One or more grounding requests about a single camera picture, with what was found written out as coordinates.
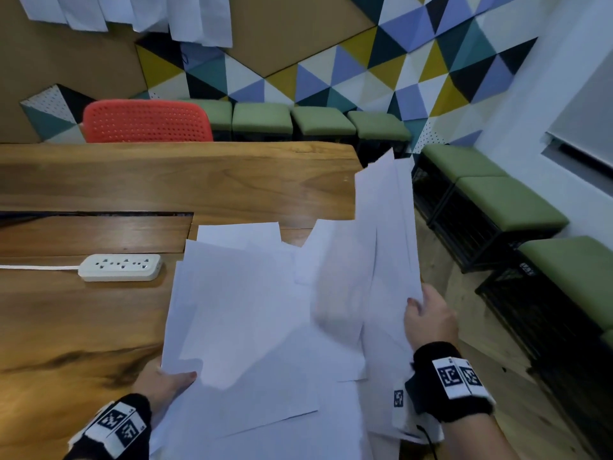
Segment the red perforated plastic chair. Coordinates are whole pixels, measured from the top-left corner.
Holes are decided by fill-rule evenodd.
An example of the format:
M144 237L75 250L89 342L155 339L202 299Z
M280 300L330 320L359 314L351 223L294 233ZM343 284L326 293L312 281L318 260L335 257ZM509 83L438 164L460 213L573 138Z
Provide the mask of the red perforated plastic chair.
M87 143L213 142L210 120L196 104L178 100L105 99L86 106Z

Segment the black left wristband with markers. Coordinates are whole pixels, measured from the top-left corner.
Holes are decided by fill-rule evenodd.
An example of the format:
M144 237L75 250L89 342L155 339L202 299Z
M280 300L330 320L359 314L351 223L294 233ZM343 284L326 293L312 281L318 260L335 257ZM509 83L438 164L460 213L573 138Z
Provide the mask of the black left wristband with markers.
M151 418L142 394L110 402L71 438L63 460L149 460Z

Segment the person's left hand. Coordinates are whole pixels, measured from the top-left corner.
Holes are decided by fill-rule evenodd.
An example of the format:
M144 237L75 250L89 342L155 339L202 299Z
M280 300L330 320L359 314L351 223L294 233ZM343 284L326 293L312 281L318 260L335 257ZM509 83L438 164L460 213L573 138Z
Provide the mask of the person's left hand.
M140 394L149 402L151 420L154 423L164 415L176 396L183 392L166 393L164 391L164 373L166 372L162 370L161 363L161 356L146 363L131 387L131 393Z

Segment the row of green cushioned stools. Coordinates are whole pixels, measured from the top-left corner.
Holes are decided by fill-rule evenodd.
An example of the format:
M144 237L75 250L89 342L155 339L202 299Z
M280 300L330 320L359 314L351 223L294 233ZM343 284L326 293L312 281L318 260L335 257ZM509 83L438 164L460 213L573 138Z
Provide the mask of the row of green cushioned stools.
M427 144L416 208L461 272L493 270L477 289L517 338L531 372L602 460L613 460L613 250L554 239L568 220L476 149Z

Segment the grey window blind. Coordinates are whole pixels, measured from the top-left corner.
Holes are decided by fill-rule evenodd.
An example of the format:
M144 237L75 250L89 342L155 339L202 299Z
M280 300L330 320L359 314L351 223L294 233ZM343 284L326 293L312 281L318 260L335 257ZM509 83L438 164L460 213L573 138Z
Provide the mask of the grey window blind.
M548 134L613 170L613 50L558 115Z

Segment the person's right forearm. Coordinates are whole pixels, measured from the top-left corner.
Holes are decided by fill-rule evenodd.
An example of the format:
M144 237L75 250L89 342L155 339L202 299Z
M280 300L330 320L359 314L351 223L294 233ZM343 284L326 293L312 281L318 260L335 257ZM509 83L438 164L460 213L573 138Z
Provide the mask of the person's right forearm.
M449 460L520 460L494 415L469 415L441 426Z

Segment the person's right hand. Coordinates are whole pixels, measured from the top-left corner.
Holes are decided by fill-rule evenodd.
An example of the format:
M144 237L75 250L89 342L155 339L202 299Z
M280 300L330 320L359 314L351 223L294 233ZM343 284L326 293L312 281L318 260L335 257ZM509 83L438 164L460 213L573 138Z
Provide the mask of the person's right hand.
M454 310L450 309L442 295L430 284L422 283L420 303L424 323L420 331L405 331L413 351L434 342L446 342L460 349L458 323Z

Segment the white power strip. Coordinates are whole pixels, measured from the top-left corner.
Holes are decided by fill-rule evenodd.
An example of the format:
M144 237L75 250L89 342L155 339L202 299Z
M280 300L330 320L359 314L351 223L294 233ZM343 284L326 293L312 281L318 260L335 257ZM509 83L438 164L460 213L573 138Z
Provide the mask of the white power strip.
M95 254L83 260L77 273L86 282L149 282L162 266L158 254Z

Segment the black wristband with markers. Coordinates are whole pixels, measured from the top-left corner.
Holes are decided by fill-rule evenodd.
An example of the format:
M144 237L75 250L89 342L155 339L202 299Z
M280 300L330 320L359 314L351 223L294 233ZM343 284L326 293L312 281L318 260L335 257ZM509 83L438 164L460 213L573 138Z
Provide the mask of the black wristband with markers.
M394 387L392 424L403 433L419 416L453 423L471 415L492 415L494 398L471 363L449 342L421 346L413 356L413 375Z
M142 394L110 402L71 438L63 460L149 460L151 418Z

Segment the multicoloured triangular wall panels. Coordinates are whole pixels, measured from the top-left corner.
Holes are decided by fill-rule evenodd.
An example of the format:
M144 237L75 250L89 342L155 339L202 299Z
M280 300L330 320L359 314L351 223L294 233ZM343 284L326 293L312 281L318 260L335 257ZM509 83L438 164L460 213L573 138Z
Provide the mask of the multicoloured triangular wall panels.
M85 143L102 99L199 99L390 113L429 143L472 146L556 0L229 0L233 47L170 33L31 21L0 0L0 143Z

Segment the black right wristband with markers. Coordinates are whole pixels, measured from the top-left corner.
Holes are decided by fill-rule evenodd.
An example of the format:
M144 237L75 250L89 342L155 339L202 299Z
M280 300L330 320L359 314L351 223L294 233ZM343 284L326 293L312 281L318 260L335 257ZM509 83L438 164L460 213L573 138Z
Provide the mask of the black right wristband with markers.
M419 416L453 423L471 415L492 415L494 398L471 363L449 342L421 346L413 356L413 375L394 387L392 424L403 433Z

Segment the row of hanging white papers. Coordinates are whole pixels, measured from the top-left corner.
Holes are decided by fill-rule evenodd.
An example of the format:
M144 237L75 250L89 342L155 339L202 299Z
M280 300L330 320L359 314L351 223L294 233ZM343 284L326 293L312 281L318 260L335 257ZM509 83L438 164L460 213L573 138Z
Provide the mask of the row of hanging white papers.
M170 33L178 42L233 47L229 0L19 0L31 21L107 32L110 23L134 32Z

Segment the pile of white paper sheets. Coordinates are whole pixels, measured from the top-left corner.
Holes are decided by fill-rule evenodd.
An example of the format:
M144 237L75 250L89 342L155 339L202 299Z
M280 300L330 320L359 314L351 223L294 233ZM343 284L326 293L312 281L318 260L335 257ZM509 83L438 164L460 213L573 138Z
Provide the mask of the pile of white paper sheets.
M422 300L412 158L356 174L356 219L302 247L273 223L200 226L177 262L162 368L198 379L157 420L150 460L373 460L443 440L392 424L413 375L406 299Z

